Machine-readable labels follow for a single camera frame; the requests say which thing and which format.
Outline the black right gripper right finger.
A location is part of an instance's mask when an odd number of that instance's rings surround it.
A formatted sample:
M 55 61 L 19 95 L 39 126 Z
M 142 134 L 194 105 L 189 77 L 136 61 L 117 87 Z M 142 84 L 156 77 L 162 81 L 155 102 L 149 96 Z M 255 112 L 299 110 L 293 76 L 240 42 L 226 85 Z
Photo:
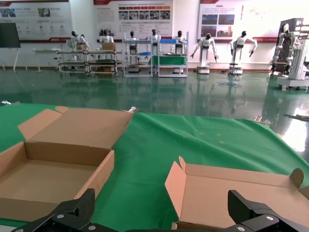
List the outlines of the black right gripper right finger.
M 308 227 L 281 217 L 264 203 L 245 199 L 236 190 L 228 191 L 227 206 L 234 225 L 225 232 L 307 232 Z

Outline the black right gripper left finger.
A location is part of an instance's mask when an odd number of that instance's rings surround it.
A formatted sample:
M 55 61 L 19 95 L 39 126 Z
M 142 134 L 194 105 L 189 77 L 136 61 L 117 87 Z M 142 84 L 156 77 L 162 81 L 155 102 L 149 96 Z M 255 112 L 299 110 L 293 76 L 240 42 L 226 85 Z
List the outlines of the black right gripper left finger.
M 95 190 L 89 188 L 78 199 L 61 202 L 50 214 L 17 228 L 18 232 L 105 232 L 91 222 L 95 211 Z

